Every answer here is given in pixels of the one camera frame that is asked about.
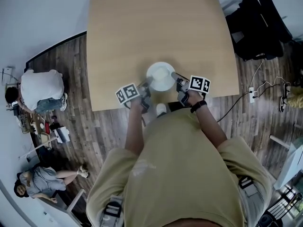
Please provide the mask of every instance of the white cable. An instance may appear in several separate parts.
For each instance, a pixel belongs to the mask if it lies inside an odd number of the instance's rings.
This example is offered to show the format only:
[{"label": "white cable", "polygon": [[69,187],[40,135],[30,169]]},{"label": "white cable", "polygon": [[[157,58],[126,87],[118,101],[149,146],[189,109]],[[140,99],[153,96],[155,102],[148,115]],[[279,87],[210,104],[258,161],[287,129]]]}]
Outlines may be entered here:
[{"label": "white cable", "polygon": [[274,80],[274,82],[273,82],[273,84],[271,84],[271,83],[269,83],[268,81],[266,81],[266,82],[264,82],[261,86],[259,86],[259,87],[257,88],[257,90],[254,91],[254,92],[255,92],[255,93],[258,92],[258,90],[259,90],[262,86],[264,86],[265,84],[267,84],[267,83],[268,83],[270,86],[274,86],[274,84],[275,84],[277,78],[281,78],[284,82],[290,84],[290,82],[285,81],[284,78],[282,78],[282,77],[276,77],[275,80]]},{"label": "white cable", "polygon": [[251,85],[252,85],[252,81],[254,80],[254,77],[255,77],[257,71],[259,70],[259,68],[260,68],[260,67],[262,66],[262,64],[263,64],[263,61],[264,61],[264,59],[262,59],[261,64],[259,65],[258,69],[255,71],[255,74],[252,76],[252,79],[251,79],[251,82],[250,82],[250,87],[251,87]]}]

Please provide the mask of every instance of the black wristwatch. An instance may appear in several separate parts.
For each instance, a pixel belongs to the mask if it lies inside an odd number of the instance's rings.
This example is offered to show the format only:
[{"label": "black wristwatch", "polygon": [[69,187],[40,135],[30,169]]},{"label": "black wristwatch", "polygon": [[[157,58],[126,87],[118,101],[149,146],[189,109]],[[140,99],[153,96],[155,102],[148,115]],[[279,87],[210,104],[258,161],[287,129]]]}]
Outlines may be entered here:
[{"label": "black wristwatch", "polygon": [[190,112],[191,113],[195,112],[198,108],[202,107],[203,105],[207,105],[205,100],[197,102],[194,106],[192,106],[192,108],[190,109]]}]

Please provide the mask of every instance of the black and white marker cube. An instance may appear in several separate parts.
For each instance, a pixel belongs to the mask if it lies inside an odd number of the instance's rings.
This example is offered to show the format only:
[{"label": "black and white marker cube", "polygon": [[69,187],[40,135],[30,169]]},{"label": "black and white marker cube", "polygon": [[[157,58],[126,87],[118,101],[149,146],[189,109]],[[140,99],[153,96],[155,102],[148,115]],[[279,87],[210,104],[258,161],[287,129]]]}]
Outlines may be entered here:
[{"label": "black and white marker cube", "polygon": [[189,90],[208,93],[209,87],[210,87],[210,80],[198,76],[190,77],[189,87],[188,87]]},{"label": "black and white marker cube", "polygon": [[134,83],[126,85],[116,91],[116,96],[121,105],[132,100],[135,97],[138,97],[139,95],[140,93]]}]

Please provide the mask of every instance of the white t-shirt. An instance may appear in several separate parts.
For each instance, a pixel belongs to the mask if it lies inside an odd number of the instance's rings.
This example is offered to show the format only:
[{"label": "white t-shirt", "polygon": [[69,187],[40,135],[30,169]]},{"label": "white t-shirt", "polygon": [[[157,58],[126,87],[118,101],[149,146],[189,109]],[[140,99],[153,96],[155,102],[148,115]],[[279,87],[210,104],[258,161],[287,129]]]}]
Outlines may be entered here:
[{"label": "white t-shirt", "polygon": [[34,73],[28,70],[21,77],[21,94],[29,110],[35,110],[40,100],[60,99],[64,93],[61,74],[56,70]]}]

